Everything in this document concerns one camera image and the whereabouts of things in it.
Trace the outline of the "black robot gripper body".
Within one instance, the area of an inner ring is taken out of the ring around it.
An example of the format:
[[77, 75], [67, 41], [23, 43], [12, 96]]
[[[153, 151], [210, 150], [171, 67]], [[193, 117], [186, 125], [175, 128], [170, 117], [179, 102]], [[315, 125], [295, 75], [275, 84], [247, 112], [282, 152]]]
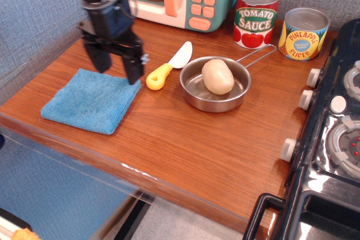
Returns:
[[103, 42], [110, 54], [143, 54], [142, 41], [132, 31], [134, 16], [128, 0], [81, 0], [89, 19], [79, 23], [83, 42]]

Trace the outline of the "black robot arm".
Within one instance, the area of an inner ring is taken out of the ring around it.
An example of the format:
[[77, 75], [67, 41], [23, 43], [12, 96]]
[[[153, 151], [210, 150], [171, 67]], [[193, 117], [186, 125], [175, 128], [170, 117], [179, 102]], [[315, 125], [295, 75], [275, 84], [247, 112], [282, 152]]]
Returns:
[[82, 0], [89, 19], [79, 23], [83, 44], [99, 73], [111, 68], [111, 55], [123, 61], [129, 84], [144, 74], [149, 60], [141, 39], [132, 31], [134, 17], [128, 0]]

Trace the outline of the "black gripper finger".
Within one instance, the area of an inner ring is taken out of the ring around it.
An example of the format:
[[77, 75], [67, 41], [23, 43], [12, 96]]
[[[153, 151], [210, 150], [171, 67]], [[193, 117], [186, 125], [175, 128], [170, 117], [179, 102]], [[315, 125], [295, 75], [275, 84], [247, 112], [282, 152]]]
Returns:
[[149, 55], [147, 53], [123, 54], [121, 58], [128, 82], [130, 85], [133, 85], [144, 75], [144, 68], [149, 61]]
[[85, 50], [99, 73], [104, 73], [112, 65], [110, 53], [103, 48], [103, 45], [104, 43], [100, 41], [84, 41]]

